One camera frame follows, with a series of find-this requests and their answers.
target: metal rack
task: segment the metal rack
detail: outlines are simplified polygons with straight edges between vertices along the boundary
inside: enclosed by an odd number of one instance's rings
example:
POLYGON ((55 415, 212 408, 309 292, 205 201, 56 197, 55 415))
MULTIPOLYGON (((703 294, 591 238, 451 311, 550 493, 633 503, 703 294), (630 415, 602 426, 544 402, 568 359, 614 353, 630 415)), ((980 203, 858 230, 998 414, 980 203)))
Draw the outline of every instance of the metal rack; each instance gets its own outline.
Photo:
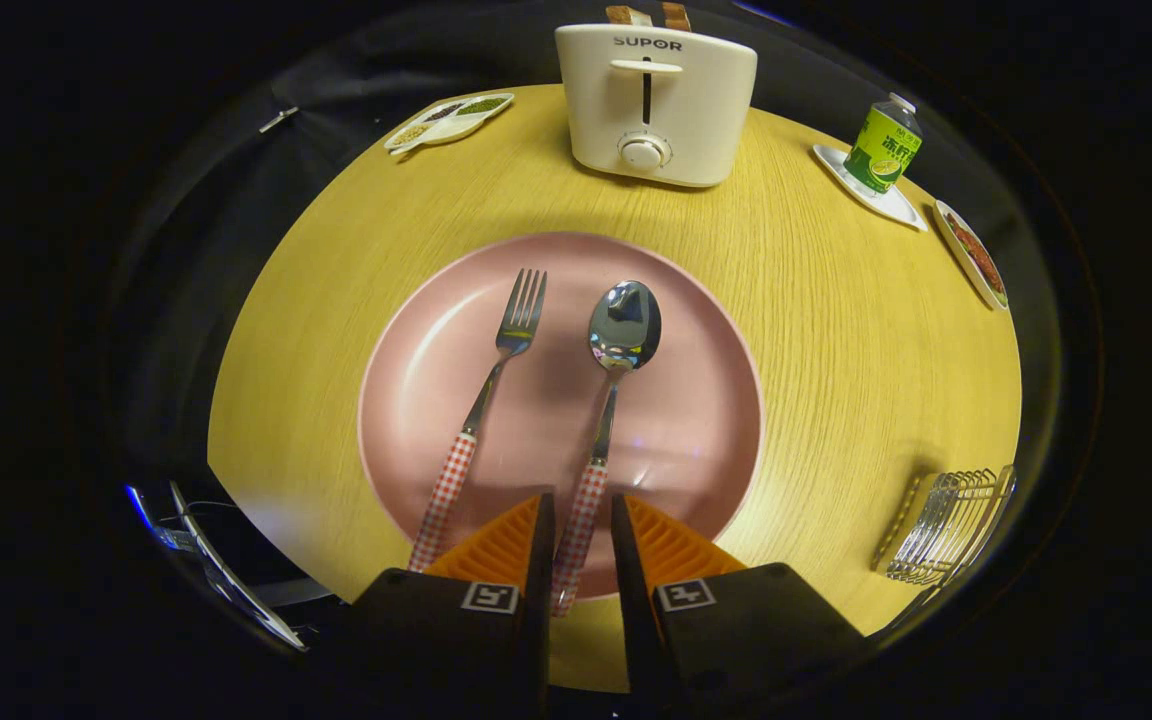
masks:
POLYGON ((872 569, 904 583, 942 588, 977 559, 1015 487, 1013 465, 1000 473, 986 468, 915 478, 872 569), (920 498, 922 510, 910 521, 920 498))

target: white toaster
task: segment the white toaster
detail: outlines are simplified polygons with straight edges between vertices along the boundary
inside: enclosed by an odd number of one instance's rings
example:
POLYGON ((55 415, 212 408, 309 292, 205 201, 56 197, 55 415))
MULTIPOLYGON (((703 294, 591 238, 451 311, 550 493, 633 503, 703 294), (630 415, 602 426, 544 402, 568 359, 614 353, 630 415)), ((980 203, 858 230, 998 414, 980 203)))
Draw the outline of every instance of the white toaster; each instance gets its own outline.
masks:
POLYGON ((585 167, 705 187, 730 176, 758 54, 658 26, 554 31, 573 154, 585 167))

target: bottle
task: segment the bottle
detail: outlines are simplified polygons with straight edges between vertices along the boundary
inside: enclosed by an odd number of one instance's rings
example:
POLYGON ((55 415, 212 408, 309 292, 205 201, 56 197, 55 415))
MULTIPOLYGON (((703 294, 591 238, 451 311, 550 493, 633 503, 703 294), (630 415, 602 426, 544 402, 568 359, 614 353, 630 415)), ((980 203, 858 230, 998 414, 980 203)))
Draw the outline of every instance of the bottle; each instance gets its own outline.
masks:
POLYGON ((887 192, 923 145, 914 103, 895 92, 888 97, 887 103, 874 103, 869 108, 865 124, 842 162, 847 184, 869 197, 887 192))

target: pink plate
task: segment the pink plate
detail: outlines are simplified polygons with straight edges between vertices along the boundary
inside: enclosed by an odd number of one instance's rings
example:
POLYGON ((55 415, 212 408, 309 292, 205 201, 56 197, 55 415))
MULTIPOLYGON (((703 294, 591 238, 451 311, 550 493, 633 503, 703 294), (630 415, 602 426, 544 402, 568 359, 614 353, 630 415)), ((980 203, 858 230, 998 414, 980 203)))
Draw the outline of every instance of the pink plate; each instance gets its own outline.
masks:
MULTIPOLYGON (((358 448, 380 506, 408 539, 497 361, 495 332, 521 268, 547 270, 540 328, 509 359, 479 435, 448 541, 552 491, 558 529, 589 461, 605 373, 589 317, 626 279, 655 294, 655 357, 621 382, 607 498, 634 493, 707 538, 730 523, 758 465, 763 396, 749 348, 700 283, 659 255, 596 234, 535 234, 467 255, 407 301, 376 343, 358 401, 358 448)), ((616 592, 604 500, 579 598, 616 592)))

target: white divided dish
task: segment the white divided dish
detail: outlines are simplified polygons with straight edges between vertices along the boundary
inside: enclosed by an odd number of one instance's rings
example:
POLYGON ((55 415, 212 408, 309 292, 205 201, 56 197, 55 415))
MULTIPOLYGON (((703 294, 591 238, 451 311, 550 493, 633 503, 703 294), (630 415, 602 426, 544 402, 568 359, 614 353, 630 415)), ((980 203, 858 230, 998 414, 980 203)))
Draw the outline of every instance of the white divided dish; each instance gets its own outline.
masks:
POLYGON ((827 147, 824 145, 813 145, 812 151, 820 164, 829 170, 833 179, 838 181, 839 184, 844 188, 844 190, 855 197, 856 200, 861 202, 865 209, 873 210, 874 213, 882 215, 884 218, 890 218, 896 220, 897 223, 910 225, 910 227, 918 228, 920 232, 927 232, 927 220, 923 219, 923 215, 918 213, 918 210, 910 205, 910 202, 905 199, 904 194, 902 194, 899 188, 893 185, 888 188, 886 194, 879 195, 878 197, 870 197, 869 194, 861 192, 851 187, 851 183, 847 182, 846 169, 842 168, 842 161, 847 159, 847 153, 842 150, 835 150, 833 147, 827 147))
POLYGON ((402 128, 399 128, 389 139, 385 142, 385 150, 389 150, 393 154, 399 154, 399 152, 406 152, 412 147, 419 145, 440 145, 440 143, 460 141, 460 138, 470 135, 470 132, 476 131, 483 126, 486 119, 493 118, 499 111, 508 108, 509 104, 513 101, 511 92, 494 92, 493 94, 477 94, 476 97, 465 97, 461 100, 450 100, 447 103, 439 103, 433 106, 433 108, 425 109, 420 113, 420 116, 412 120, 412 122, 407 123, 402 128), (480 113, 467 113, 460 114, 461 111, 470 108, 475 103, 480 103, 484 100, 503 100, 495 108, 484 109, 480 113), (456 106, 449 114, 442 118, 433 118, 438 115, 440 111, 447 109, 448 106, 456 106), (419 136, 412 137, 410 141, 399 141, 404 132, 410 131, 411 128, 427 126, 425 132, 420 132, 419 136))

